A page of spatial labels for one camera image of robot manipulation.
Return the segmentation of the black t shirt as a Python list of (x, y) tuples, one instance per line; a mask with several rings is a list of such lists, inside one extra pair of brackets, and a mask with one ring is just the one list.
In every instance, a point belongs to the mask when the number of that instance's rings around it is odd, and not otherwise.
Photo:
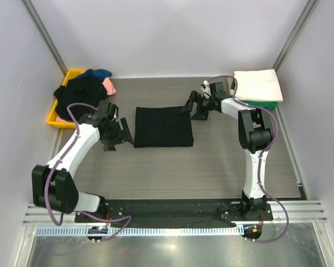
[(190, 114), (181, 107), (137, 107), (135, 112), (135, 148), (192, 147), (194, 143)]

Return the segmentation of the yellow plastic bin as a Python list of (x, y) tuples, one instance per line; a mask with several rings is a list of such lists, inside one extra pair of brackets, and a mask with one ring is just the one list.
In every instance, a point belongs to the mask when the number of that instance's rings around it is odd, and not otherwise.
[(83, 103), (97, 107), (101, 100), (108, 97), (106, 78), (100, 82), (94, 77), (76, 78), (86, 70), (72, 69), (65, 76), (62, 85), (53, 93), (55, 101), (47, 117), (47, 123), (57, 128), (72, 128), (76, 126), (68, 114), (67, 106), (72, 103)]

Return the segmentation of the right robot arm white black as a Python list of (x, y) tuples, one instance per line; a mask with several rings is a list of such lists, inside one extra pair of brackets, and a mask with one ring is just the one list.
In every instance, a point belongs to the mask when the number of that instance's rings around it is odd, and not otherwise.
[(207, 120), (210, 111), (232, 116), (238, 123), (238, 139), (246, 159), (245, 184), (237, 211), (246, 220), (260, 220), (266, 211), (267, 199), (263, 186), (268, 151), (278, 130), (275, 116), (264, 107), (257, 107), (236, 98), (238, 82), (225, 75), (206, 80), (202, 92), (191, 91), (180, 113), (192, 112), (192, 120)]

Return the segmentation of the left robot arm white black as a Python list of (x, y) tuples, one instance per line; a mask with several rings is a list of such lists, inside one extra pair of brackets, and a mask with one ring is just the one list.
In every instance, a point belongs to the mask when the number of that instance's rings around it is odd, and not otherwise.
[(133, 143), (127, 120), (119, 118), (119, 108), (114, 103), (100, 101), (94, 111), (81, 116), (61, 151), (47, 164), (33, 168), (35, 206), (64, 214), (85, 211), (97, 223), (106, 218), (104, 198), (79, 192), (73, 180), (80, 163), (97, 142), (104, 151), (113, 151), (124, 142)]

